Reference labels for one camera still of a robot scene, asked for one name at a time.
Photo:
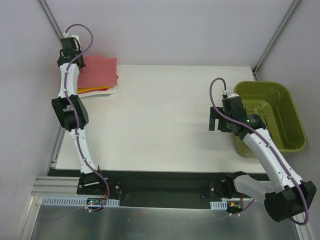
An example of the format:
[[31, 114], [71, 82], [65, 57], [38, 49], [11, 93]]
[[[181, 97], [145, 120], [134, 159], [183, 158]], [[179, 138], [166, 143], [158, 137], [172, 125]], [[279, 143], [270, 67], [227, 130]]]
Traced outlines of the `salmon pink polo shirt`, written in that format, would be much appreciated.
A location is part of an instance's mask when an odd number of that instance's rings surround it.
[[102, 55], [85, 56], [85, 66], [80, 69], [79, 89], [112, 87], [118, 85], [117, 58]]

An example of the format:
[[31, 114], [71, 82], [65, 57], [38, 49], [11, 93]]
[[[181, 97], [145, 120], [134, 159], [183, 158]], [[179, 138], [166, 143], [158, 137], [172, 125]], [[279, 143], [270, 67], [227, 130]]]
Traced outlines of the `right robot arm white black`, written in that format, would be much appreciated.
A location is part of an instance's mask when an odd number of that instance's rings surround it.
[[218, 184], [215, 192], [231, 199], [239, 194], [250, 196], [263, 203], [269, 216], [276, 222], [292, 220], [294, 216], [304, 213], [303, 222], [309, 221], [309, 208], [317, 188], [312, 181], [305, 182], [287, 163], [275, 146], [266, 125], [258, 114], [247, 114], [239, 95], [224, 94], [222, 107], [210, 108], [209, 130], [214, 130], [218, 120], [218, 130], [233, 133], [239, 137], [254, 153], [266, 172], [271, 185], [266, 186], [253, 179], [243, 171], [228, 174]]

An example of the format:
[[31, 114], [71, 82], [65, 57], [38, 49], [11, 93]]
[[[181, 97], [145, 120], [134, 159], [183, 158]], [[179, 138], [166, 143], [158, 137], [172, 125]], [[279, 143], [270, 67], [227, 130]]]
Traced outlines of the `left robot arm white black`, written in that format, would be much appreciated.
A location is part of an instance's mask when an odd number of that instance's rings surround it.
[[62, 49], [59, 51], [57, 65], [61, 73], [60, 90], [51, 105], [61, 125], [71, 136], [80, 163], [80, 178], [77, 193], [79, 195], [109, 196], [107, 181], [103, 178], [98, 164], [89, 145], [86, 126], [89, 114], [78, 95], [78, 77], [80, 69], [85, 66], [83, 52], [76, 35], [60, 40]]

